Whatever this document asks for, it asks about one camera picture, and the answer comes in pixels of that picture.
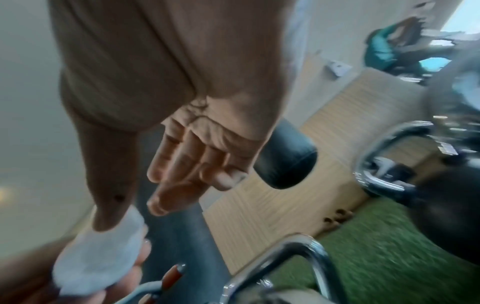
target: green grass carpet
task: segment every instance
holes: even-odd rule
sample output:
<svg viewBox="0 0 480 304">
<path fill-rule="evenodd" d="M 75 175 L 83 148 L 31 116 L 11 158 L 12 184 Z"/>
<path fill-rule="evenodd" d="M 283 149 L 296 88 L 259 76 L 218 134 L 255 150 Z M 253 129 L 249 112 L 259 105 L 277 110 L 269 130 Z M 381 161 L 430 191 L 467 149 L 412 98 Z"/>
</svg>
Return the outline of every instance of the green grass carpet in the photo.
<svg viewBox="0 0 480 304">
<path fill-rule="evenodd" d="M 404 207 L 392 201 L 379 198 L 366 204 L 320 243 L 352 304 L 480 303 L 480 267 L 435 246 L 411 224 Z M 270 279 L 277 286 L 315 285 L 301 257 Z"/>
</svg>

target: chrome handle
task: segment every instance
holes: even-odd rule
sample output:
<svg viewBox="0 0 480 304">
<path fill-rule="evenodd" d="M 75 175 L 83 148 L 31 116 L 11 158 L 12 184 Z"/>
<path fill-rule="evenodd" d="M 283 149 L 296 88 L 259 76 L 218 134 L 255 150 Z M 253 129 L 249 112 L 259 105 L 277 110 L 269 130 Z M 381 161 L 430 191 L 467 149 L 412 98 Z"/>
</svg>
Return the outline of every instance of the chrome handle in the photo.
<svg viewBox="0 0 480 304">
<path fill-rule="evenodd" d="M 337 270 L 327 252 L 314 238 L 302 234 L 284 238 L 243 268 L 223 287 L 219 303 L 231 303 L 240 291 L 255 285 L 295 255 L 303 256 L 312 265 L 322 296 L 336 304 L 348 304 Z"/>
<path fill-rule="evenodd" d="M 390 183 L 370 173 L 375 157 L 401 139 L 411 136 L 429 137 L 433 130 L 430 121 L 411 121 L 399 124 L 390 129 L 379 140 L 373 142 L 356 161 L 353 174 L 357 182 L 375 194 L 385 196 L 397 202 L 406 202 L 411 197 L 415 186 L 399 182 Z"/>
</svg>

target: wooden platform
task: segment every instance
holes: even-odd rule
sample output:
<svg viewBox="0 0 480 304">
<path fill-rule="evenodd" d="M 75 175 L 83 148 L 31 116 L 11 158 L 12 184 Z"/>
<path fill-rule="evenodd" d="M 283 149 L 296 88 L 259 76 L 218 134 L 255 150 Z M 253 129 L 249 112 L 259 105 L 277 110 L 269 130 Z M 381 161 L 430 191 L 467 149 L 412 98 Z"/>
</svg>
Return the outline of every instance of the wooden platform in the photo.
<svg viewBox="0 0 480 304">
<path fill-rule="evenodd" d="M 424 88 L 367 69 L 301 127 L 318 146 L 313 172 L 300 185 L 275 190 L 252 174 L 203 214 L 231 273 L 283 236 L 317 235 L 323 219 L 338 208 L 355 208 L 366 200 L 353 181 L 355 157 L 388 127 L 425 119 Z M 434 146 L 412 139 L 389 157 L 407 165 L 425 160 Z"/>
</svg>

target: white cotton pad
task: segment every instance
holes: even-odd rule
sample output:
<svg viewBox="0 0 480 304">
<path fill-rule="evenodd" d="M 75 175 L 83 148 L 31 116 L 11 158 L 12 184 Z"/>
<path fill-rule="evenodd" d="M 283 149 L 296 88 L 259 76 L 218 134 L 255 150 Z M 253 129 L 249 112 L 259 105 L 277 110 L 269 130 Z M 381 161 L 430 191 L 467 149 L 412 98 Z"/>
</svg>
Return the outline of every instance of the white cotton pad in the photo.
<svg viewBox="0 0 480 304">
<path fill-rule="evenodd" d="M 52 277 L 63 296 L 84 296 L 105 289 L 125 276 L 143 242 L 144 218 L 130 206 L 113 229 L 89 225 L 58 256 Z"/>
</svg>

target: dark gray floor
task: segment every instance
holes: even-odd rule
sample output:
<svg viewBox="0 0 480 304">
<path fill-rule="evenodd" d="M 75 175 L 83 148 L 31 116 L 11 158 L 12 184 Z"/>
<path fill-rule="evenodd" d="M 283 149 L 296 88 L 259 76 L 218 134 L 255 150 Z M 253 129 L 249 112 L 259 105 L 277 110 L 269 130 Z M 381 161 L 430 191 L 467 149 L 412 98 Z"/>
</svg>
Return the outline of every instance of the dark gray floor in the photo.
<svg viewBox="0 0 480 304">
<path fill-rule="evenodd" d="M 159 280 L 174 264 L 187 264 L 185 276 L 159 303 L 203 304 L 217 302 L 230 274 L 202 216 L 202 209 L 194 207 L 165 217 L 149 214 L 145 205 L 156 185 L 150 183 L 146 172 L 163 134 L 157 129 L 141 141 L 141 175 L 137 206 L 148 225 L 147 238 L 152 252 L 143 266 L 143 281 Z"/>
</svg>

